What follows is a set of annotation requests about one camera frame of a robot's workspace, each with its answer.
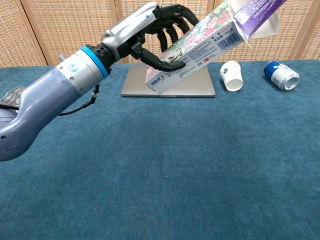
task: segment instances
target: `black cable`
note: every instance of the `black cable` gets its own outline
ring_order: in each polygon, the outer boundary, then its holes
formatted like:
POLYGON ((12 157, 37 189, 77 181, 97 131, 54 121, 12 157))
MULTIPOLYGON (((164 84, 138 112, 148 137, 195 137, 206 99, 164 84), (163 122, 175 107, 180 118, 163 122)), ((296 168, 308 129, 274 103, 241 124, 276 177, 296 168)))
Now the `black cable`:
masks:
MULTIPOLYGON (((81 109, 85 109, 86 107, 94 104, 96 102, 96 98, 97 98, 98 93, 99 93, 99 88, 100 88, 100 84, 98 84, 98 85, 96 85, 94 87, 93 93, 91 95, 91 99, 89 101, 87 101, 85 104, 83 104, 82 106, 80 106, 80 107, 78 107, 76 109, 73 109, 72 111, 66 111, 66 112, 60 113, 59 116, 66 116, 66 115, 74 114, 74 113, 80 111, 81 109)), ((0 104, 0 109, 19 110, 19 107, 0 104)))
POLYGON ((5 105, 5 104, 0 104, 0 109, 19 110, 19 107, 17 107, 17 106, 11 106, 11 105, 5 105))

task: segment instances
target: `woven panel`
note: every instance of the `woven panel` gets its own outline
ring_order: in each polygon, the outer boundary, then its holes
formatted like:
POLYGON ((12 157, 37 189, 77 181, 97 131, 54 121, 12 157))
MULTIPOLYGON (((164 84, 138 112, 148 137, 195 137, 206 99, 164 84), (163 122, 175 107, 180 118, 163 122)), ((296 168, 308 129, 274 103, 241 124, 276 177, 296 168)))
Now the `woven panel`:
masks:
POLYGON ((14 0, 0 4, 0 67, 35 66, 45 64, 36 51, 22 13, 14 0))
POLYGON ((34 21, 49 64, 58 64, 60 54, 68 57, 85 44, 99 44, 104 32, 116 23, 111 18, 116 13, 111 13, 107 0, 26 0, 23 3, 34 21))
POLYGON ((320 21, 306 46, 302 59, 320 60, 320 21))
POLYGON ((287 0, 277 11, 280 28, 275 36, 251 39, 249 41, 251 47, 242 43, 216 59, 216 62, 288 59, 311 4, 311 0, 287 0))
MULTIPOLYGON (((129 15, 130 13, 132 13, 136 9, 140 8, 143 4, 145 4, 147 2, 150 2, 150 1, 148 1, 148 0, 122 0, 121 1, 121 10, 122 10, 123 16, 125 17, 125 16, 129 15)), ((192 1, 192 0, 177 0, 177 1, 159 0, 159 1, 156 1, 156 3, 159 4, 160 6, 169 5, 172 3, 178 3, 181 5, 184 5, 187 8, 191 9, 199 20, 203 19, 207 15, 207 6, 208 6, 207 0, 197 0, 197 1, 192 1)), ((178 33, 179 37, 181 37, 183 35, 183 33, 181 32, 181 30, 179 28, 176 28, 176 32, 178 33)), ((166 34, 166 37, 167 37, 168 45, 170 46, 170 44, 172 44, 171 39, 167 34, 166 34)), ((153 52, 156 55, 159 55, 161 53, 160 42, 155 35, 147 34, 146 38, 145 38, 145 44, 143 44, 143 47, 148 49, 149 51, 153 52)), ((128 61, 129 61, 129 63, 140 62, 139 60, 136 60, 131 56, 128 57, 128 61)))

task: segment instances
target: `laptop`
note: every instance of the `laptop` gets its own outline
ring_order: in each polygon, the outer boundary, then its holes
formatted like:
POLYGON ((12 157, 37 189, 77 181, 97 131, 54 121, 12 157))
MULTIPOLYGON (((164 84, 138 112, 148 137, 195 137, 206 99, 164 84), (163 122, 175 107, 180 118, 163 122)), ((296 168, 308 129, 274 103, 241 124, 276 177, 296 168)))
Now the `laptop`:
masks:
POLYGON ((126 76, 121 96, 213 98, 216 95, 206 66, 160 95, 145 84, 146 75, 147 67, 145 65, 131 66, 126 76))

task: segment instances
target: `cardboard box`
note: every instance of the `cardboard box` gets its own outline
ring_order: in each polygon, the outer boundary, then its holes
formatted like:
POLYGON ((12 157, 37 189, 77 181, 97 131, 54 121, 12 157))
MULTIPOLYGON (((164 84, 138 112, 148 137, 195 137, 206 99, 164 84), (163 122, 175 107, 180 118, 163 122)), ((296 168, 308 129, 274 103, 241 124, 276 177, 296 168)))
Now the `cardboard box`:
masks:
POLYGON ((228 1, 223 2, 159 56, 162 61, 182 61, 186 66, 171 72, 148 66, 145 84, 162 94, 212 60, 247 42, 285 1, 251 0, 237 13, 228 1))

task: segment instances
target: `blue can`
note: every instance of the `blue can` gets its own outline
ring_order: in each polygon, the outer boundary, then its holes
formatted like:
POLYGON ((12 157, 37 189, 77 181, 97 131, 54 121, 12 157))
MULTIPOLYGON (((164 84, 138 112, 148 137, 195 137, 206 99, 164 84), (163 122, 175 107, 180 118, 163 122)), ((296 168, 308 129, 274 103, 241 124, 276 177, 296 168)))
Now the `blue can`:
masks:
POLYGON ((300 81, 300 75, 281 61, 268 62, 264 75, 283 91, 294 89, 300 81))

